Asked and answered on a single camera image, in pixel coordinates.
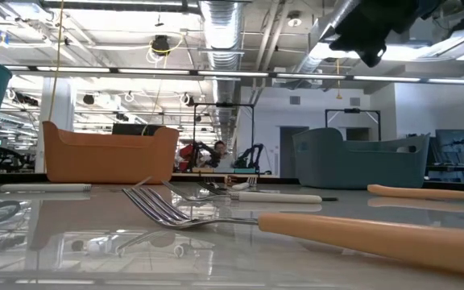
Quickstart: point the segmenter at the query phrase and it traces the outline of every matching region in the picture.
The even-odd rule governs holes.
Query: gray plastic bin
[[[338,130],[320,128],[294,135],[293,141],[296,176],[305,186],[420,188],[424,183],[429,135],[385,142],[343,141]],[[408,152],[410,147],[416,151]]]

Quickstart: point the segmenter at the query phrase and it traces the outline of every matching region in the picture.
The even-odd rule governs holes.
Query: glossy white table
[[[199,191],[195,184],[178,185]],[[259,187],[340,201],[194,204],[163,186],[152,188],[195,218],[291,212],[464,228],[464,202],[411,202],[294,185]],[[0,225],[0,238],[11,237],[5,232],[9,229],[27,237],[26,244],[0,251],[0,289],[464,289],[462,275],[264,233],[254,226],[164,230],[118,189],[96,186],[90,200],[24,201],[23,214]],[[83,250],[74,251],[81,243]]]

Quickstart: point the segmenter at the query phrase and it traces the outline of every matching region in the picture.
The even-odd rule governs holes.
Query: fork handle
[[[230,193],[230,199],[233,201],[252,202],[285,202],[303,204],[321,203],[321,197],[304,194],[235,192]]]
[[[259,228],[464,273],[464,230],[293,213],[261,213]]]
[[[368,185],[368,191],[383,197],[464,199],[464,192],[458,190],[392,188],[377,184],[370,184]]]

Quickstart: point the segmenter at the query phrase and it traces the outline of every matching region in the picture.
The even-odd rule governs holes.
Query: wall
[[[242,101],[248,102],[251,95],[250,87],[242,87]],[[255,107],[255,143],[265,146],[259,166],[261,172],[271,170],[274,174],[280,172],[279,149],[281,126],[308,126],[311,129],[325,126],[325,109],[350,108],[350,97],[361,98],[361,109],[370,108],[370,96],[361,89],[342,89],[342,100],[336,96],[338,91],[332,89],[322,92],[319,89],[288,89],[266,88]],[[289,105],[289,96],[300,96],[300,106]],[[377,130],[377,124],[365,114],[340,113],[330,123],[344,133],[347,127],[369,127],[371,132]],[[251,119],[244,111],[239,115],[237,153],[242,153],[251,146]]]
[[[381,114],[381,139],[396,139],[396,100],[395,85],[390,84],[370,96],[370,105],[373,110]]]
[[[395,84],[399,137],[464,129],[464,85]]]

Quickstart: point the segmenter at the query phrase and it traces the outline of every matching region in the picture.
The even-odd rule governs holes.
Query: orange plastic bin
[[[43,122],[46,171],[51,182],[148,184],[170,180],[178,130],[154,136],[81,134]]]

